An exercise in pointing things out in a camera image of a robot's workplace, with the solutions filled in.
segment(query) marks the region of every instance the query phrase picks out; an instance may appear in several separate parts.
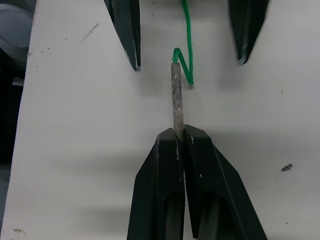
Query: green string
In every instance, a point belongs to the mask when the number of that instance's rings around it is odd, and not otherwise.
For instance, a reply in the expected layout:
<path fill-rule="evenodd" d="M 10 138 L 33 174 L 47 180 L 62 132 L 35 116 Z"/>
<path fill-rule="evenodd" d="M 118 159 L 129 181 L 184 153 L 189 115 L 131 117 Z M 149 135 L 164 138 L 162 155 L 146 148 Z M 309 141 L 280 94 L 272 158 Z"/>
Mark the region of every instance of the green string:
<path fill-rule="evenodd" d="M 182 1 L 182 7 L 184 10 L 185 19 L 186 19 L 186 41 L 188 44 L 188 53 L 189 53 L 189 70 L 188 70 L 184 55 L 182 54 L 182 51 L 180 50 L 180 48 L 175 48 L 173 50 L 172 61 L 174 63 L 178 63 L 178 58 L 179 58 L 186 80 L 190 85 L 192 85 L 194 84 L 194 63 L 193 63 L 194 55 L 192 51 L 192 41 L 191 41 L 191 22 L 190 22 L 190 15 L 189 15 L 187 1 L 186 0 L 181 0 L 181 1 Z"/>

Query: black plastic part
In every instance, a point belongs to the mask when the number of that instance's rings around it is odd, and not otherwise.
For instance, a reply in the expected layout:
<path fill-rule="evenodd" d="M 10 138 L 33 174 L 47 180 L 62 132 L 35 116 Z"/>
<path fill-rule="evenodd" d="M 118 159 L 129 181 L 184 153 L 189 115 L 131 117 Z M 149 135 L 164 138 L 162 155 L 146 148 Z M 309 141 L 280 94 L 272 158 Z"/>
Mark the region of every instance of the black plastic part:
<path fill-rule="evenodd" d="M 173 129 L 158 135 L 136 175 L 127 240 L 182 240 L 184 175 Z"/>
<path fill-rule="evenodd" d="M 141 66 L 141 30 L 139 0 L 104 0 L 114 28 L 132 68 Z"/>
<path fill-rule="evenodd" d="M 209 240 L 206 235 L 212 236 L 217 224 L 215 236 L 228 232 L 231 239 L 267 239 L 238 172 L 203 130 L 185 125 L 182 160 L 194 238 Z"/>
<path fill-rule="evenodd" d="M 270 0 L 229 0 L 229 15 L 237 58 L 245 64 L 265 21 Z"/>

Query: green cord loop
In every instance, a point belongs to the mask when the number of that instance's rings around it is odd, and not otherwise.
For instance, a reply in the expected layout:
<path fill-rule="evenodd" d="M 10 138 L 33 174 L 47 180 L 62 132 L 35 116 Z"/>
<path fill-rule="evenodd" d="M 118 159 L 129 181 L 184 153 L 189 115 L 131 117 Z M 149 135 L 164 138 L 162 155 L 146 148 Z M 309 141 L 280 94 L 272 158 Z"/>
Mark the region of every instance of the green cord loop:
<path fill-rule="evenodd" d="M 177 63 L 178 59 L 180 60 L 185 78 L 188 81 L 188 83 L 192 85 L 194 84 L 194 55 L 192 51 L 192 41 L 191 41 L 191 21 L 190 21 L 187 1 L 186 0 L 181 0 L 181 1 L 182 1 L 182 7 L 183 7 L 185 19 L 186 19 L 186 41 L 188 44 L 188 53 L 189 53 L 189 70 L 188 70 L 184 55 L 182 54 L 182 51 L 180 50 L 180 48 L 174 49 L 172 61 L 174 63 Z"/>

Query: white table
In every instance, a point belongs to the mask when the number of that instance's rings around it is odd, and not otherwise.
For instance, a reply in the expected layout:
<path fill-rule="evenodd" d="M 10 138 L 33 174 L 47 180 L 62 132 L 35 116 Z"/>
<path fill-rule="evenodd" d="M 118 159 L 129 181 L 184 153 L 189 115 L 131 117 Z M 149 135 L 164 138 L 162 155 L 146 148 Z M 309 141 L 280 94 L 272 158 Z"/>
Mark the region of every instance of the white table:
<path fill-rule="evenodd" d="M 242 67 L 227 6 L 189 4 L 195 84 L 183 86 L 185 123 L 238 170 L 269 240 L 318 240 L 320 1 L 272 1 Z M 140 8 L 135 73 L 103 0 L 38 0 L 1 240 L 126 239 L 135 175 L 173 125 L 173 49 L 187 55 L 180 1 Z"/>

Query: green rope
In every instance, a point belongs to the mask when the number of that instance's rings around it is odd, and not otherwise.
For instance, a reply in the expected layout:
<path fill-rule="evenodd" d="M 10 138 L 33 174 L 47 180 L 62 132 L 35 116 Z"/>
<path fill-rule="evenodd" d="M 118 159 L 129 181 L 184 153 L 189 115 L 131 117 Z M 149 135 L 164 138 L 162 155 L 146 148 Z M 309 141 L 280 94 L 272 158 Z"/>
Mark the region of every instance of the green rope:
<path fill-rule="evenodd" d="M 180 50 L 180 48 L 174 49 L 172 61 L 174 63 L 177 63 L 179 58 L 186 80 L 190 85 L 192 85 L 194 84 L 194 63 L 193 63 L 194 55 L 192 51 L 192 41 L 191 41 L 191 22 L 190 22 L 190 15 L 189 15 L 187 1 L 186 0 L 181 0 L 181 1 L 182 1 L 182 6 L 185 14 L 185 19 L 186 19 L 186 41 L 188 44 L 188 53 L 189 53 L 189 70 L 188 70 L 184 55 L 182 54 L 182 51 Z"/>

